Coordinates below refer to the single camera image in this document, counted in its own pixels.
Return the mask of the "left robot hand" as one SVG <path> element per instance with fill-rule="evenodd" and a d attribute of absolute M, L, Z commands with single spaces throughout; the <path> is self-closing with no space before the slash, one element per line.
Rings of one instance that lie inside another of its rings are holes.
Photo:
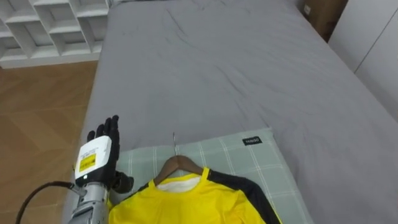
<path fill-rule="evenodd" d="M 116 170 L 120 155 L 119 116 L 107 118 L 91 130 L 81 146 L 75 166 L 75 183 L 79 187 L 100 183 L 119 194 L 130 192 L 134 178 Z"/>

